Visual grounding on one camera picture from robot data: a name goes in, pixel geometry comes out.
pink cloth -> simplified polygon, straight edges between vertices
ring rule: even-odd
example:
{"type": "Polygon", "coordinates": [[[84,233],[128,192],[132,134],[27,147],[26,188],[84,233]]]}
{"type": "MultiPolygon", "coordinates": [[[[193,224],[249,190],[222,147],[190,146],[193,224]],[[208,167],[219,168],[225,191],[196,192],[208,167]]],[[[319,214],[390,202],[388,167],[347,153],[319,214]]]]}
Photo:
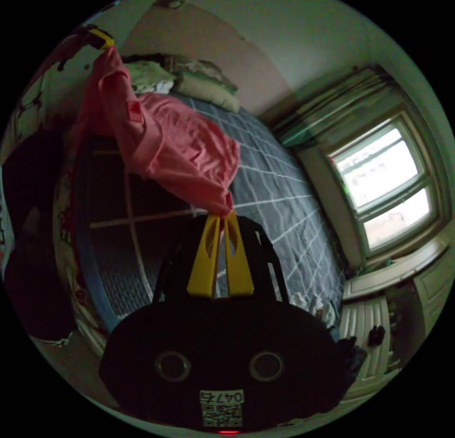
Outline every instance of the pink cloth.
{"type": "Polygon", "coordinates": [[[90,133],[117,139],[128,172],[209,213],[232,211],[238,143],[176,98],[136,97],[115,46],[93,63],[72,137],[78,145],[90,133]]]}

floor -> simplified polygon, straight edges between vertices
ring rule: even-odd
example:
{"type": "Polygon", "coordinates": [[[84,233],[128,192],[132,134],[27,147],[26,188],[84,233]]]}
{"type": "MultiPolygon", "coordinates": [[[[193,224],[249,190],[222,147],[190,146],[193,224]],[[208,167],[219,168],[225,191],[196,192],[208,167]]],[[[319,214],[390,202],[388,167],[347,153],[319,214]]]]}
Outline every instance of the floor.
{"type": "Polygon", "coordinates": [[[110,408],[118,408],[98,376],[100,359],[76,331],[68,345],[58,348],[32,339],[52,368],[79,393],[110,408]]]}

gray checkered bedsheet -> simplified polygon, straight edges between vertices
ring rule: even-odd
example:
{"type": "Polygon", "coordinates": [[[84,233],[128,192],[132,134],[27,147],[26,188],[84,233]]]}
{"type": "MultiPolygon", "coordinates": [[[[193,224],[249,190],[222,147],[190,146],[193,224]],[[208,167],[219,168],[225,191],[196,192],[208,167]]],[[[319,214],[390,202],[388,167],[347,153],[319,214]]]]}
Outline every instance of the gray checkered bedsheet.
{"type": "MultiPolygon", "coordinates": [[[[294,156],[244,109],[237,114],[177,96],[241,146],[230,187],[238,215],[260,223],[282,264],[291,303],[319,298],[339,311],[346,265],[315,191],[294,156]]],[[[76,170],[76,242],[81,270],[108,330],[150,303],[166,249],[197,209],[154,181],[124,176],[114,140],[93,137],[76,170]]],[[[227,295],[224,244],[217,296],[227,295]]]]}

window pane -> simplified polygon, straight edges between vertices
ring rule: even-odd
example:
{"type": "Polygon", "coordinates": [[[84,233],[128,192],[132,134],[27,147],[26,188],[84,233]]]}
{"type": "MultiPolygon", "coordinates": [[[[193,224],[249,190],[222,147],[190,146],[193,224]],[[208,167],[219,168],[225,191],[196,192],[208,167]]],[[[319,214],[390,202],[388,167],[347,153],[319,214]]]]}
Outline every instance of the window pane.
{"type": "Polygon", "coordinates": [[[429,213],[428,193],[422,189],[404,203],[364,223],[369,247],[375,248],[403,234],[429,213]]]}
{"type": "Polygon", "coordinates": [[[400,138],[400,132],[394,128],[345,160],[337,163],[335,159],[356,208],[388,194],[418,175],[404,140],[387,148],[400,138]]]}

window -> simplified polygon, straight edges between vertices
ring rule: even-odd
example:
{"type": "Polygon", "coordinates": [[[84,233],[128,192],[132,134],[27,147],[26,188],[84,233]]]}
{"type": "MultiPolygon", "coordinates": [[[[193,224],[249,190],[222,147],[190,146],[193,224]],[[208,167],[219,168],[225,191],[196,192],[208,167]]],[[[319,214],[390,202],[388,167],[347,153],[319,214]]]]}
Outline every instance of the window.
{"type": "Polygon", "coordinates": [[[366,256],[390,248],[434,219],[433,181],[400,117],[330,157],[343,181],[366,256]]]}

